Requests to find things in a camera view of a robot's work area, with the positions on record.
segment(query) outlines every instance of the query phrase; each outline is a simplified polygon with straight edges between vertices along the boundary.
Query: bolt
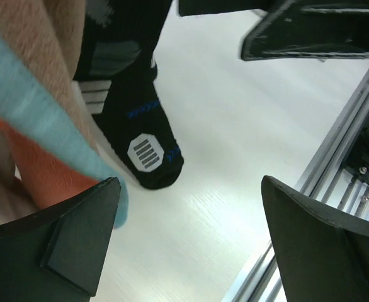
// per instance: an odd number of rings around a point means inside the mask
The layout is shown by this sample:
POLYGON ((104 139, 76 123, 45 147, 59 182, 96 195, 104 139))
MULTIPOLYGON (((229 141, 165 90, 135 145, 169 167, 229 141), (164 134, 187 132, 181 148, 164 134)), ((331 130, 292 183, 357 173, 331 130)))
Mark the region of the bolt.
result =
POLYGON ((368 172, 368 169, 366 167, 360 167, 360 173, 366 174, 368 172))

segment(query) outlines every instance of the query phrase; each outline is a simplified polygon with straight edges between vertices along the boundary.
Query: sock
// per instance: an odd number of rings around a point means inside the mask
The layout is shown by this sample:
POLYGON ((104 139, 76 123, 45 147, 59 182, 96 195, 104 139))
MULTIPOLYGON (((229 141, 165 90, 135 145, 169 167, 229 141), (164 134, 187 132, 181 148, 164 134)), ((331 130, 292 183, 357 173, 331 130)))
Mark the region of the sock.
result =
POLYGON ((160 189, 179 177, 184 160, 151 75, 134 65, 115 76, 94 119, 143 187, 160 189))
POLYGON ((74 79, 87 104, 104 102, 94 120, 140 184, 147 189, 170 186, 184 160, 154 88, 153 52, 171 0, 140 0, 135 5, 109 0, 107 22, 89 11, 101 5, 98 1, 87 7, 74 79), (96 80, 111 80, 110 88, 89 89, 96 80))

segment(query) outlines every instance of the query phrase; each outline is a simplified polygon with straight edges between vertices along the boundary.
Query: teal stripe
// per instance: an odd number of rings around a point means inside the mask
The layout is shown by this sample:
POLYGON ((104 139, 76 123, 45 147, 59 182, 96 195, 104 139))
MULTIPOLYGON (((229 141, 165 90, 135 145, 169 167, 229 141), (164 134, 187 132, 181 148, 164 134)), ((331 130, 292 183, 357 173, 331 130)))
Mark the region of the teal stripe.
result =
POLYGON ((68 114, 0 38, 0 118, 74 170, 99 181, 117 177, 122 186, 115 226, 127 219, 123 178, 88 145, 68 114))

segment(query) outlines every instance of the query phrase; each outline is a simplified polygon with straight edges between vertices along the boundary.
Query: towel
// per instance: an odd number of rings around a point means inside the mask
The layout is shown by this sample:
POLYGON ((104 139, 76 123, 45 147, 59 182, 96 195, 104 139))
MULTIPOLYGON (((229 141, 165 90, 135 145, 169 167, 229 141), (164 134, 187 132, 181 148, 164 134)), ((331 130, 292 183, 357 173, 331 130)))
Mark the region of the towel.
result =
POLYGON ((71 89, 84 12, 84 0, 0 0, 0 135, 25 201, 38 208, 119 178, 119 227, 127 219, 125 183, 99 157, 71 89))

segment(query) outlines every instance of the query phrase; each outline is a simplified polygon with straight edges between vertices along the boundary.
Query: white surface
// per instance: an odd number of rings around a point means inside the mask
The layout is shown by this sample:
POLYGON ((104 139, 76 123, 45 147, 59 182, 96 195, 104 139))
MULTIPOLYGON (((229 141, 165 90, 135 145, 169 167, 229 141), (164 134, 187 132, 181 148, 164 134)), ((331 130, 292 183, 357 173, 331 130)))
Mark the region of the white surface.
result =
POLYGON ((129 219, 113 232, 92 301, 220 301, 268 241, 261 178, 296 183, 369 67, 242 62, 239 43, 256 20, 250 12, 180 19, 172 11, 156 50, 157 90, 183 173, 156 192, 127 177, 129 219))

